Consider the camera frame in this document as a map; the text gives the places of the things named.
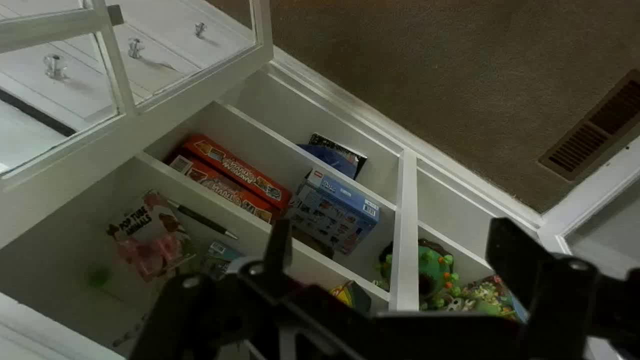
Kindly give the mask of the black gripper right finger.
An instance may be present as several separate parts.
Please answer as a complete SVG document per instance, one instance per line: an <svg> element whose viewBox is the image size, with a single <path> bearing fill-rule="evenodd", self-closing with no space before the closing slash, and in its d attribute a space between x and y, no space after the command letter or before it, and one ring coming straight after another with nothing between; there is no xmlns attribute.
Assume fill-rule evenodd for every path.
<svg viewBox="0 0 640 360"><path fill-rule="evenodd" d="M485 263L528 311L515 324L480 315L378 318L400 360L585 360L585 340L605 340L640 360L640 278L602 274L591 263L547 252L507 219L487 230Z"/></svg>

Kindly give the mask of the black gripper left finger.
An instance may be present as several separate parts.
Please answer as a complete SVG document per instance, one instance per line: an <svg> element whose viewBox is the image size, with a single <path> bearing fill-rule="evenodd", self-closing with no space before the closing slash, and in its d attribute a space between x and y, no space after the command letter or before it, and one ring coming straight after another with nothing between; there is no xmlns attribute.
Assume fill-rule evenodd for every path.
<svg viewBox="0 0 640 360"><path fill-rule="evenodd" d="M211 280L171 278L156 301L130 360L215 360L249 344L264 360L372 360L372 324L315 284L286 274L291 224L272 226L262 261Z"/></svg>

